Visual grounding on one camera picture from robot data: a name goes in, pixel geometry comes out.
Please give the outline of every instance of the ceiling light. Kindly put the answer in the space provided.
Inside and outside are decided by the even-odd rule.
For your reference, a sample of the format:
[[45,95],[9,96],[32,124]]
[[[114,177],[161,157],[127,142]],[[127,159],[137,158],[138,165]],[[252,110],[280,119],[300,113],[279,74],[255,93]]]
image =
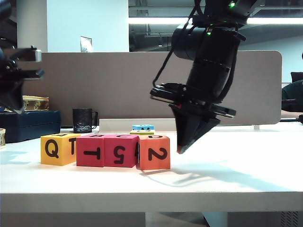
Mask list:
[[[130,17],[128,19],[129,24],[136,25],[180,25],[187,22],[187,17]],[[302,17],[294,18],[261,18],[250,17],[247,20],[247,24],[250,25],[302,25]]]
[[250,17],[247,20],[249,25],[302,25],[303,18],[258,18]]

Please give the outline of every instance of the red block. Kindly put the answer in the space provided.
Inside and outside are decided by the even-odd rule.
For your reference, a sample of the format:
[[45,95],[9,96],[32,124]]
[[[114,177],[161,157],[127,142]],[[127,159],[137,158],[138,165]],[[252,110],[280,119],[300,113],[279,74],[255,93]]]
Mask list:
[[105,135],[105,166],[134,167],[138,163],[138,142],[138,135]]
[[76,138],[77,166],[104,166],[104,137],[102,134],[90,134]]

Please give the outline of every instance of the person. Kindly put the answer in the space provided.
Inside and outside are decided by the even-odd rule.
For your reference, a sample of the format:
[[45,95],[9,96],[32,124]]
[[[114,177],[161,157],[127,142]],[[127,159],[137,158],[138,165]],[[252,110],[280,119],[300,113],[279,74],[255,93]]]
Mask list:
[[295,81],[282,88],[282,100],[295,99],[294,104],[282,101],[282,118],[299,118],[303,114],[303,80]]

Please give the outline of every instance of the yellow block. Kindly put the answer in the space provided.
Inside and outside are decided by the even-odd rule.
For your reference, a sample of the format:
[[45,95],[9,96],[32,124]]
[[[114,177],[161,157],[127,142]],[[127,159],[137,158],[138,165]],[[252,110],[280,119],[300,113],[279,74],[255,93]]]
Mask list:
[[76,137],[81,134],[41,136],[41,164],[63,166],[76,161]]
[[150,130],[131,130],[129,134],[137,134],[137,135],[154,135],[155,129]]

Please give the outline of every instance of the number 2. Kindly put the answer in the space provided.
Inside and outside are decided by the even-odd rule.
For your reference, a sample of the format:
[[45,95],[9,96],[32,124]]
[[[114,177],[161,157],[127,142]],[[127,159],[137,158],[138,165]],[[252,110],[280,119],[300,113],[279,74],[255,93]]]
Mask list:
[[148,148],[148,160],[152,160],[152,156],[155,156],[158,159],[164,160],[167,157],[167,150],[165,148],[160,148],[160,151],[163,152],[163,155],[158,154],[152,148]]

